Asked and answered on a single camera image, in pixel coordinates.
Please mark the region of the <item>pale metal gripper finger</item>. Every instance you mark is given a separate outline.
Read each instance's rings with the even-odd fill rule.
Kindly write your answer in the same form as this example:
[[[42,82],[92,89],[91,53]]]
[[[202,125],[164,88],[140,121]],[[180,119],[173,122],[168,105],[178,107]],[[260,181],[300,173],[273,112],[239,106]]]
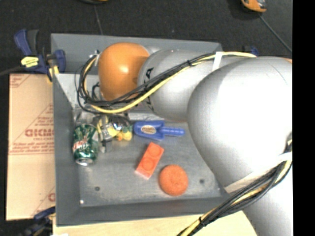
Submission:
[[[112,136],[109,134],[107,128],[102,125],[101,129],[101,152],[107,153],[112,150]]]

